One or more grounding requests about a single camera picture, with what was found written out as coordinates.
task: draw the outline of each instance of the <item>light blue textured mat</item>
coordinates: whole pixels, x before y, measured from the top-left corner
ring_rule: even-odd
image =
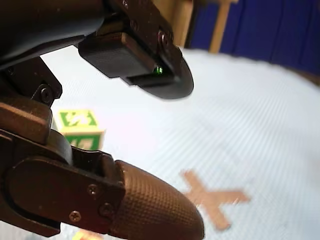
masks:
[[[243,191],[250,201],[219,206],[228,229],[219,230],[210,217],[216,199],[199,207],[206,240],[318,240],[320,90],[263,62],[183,54],[195,88],[172,102],[107,79],[74,47],[44,55],[63,85],[53,109],[93,109],[106,128],[105,152],[182,192],[191,189],[187,171],[207,191]],[[0,227],[0,239],[42,239],[6,223]],[[77,230],[63,225],[52,239],[71,240]]]

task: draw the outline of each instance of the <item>wooden post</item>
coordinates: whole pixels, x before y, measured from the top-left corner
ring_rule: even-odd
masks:
[[[173,43],[176,46],[185,46],[193,9],[194,3],[192,0],[177,1],[176,10],[172,22],[172,30],[174,33]]]
[[[159,9],[161,15],[170,24],[172,24],[177,1],[176,0],[152,0],[152,2]]]
[[[224,37],[225,28],[228,20],[231,3],[237,3],[238,0],[211,0],[211,2],[219,4],[218,15],[215,22],[214,31],[212,34],[210,53],[217,54],[220,50],[221,43]]]

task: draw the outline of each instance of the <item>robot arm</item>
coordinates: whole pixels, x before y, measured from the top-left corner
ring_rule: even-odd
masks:
[[[46,237],[67,223],[129,240],[203,239],[199,212],[176,189],[107,153],[72,147],[51,129],[62,86],[40,55],[66,46],[159,98],[192,92],[190,70],[153,3],[0,5],[0,220]]]

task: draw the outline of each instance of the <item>green led light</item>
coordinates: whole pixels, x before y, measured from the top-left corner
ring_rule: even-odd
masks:
[[[157,66],[154,71],[155,74],[161,75],[163,73],[163,69],[160,66]]]

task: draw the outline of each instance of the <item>textured rubber fingertip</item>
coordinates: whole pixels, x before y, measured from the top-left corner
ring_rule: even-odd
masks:
[[[204,224],[197,208],[159,178],[123,161],[125,196],[109,234],[129,240],[202,240]]]

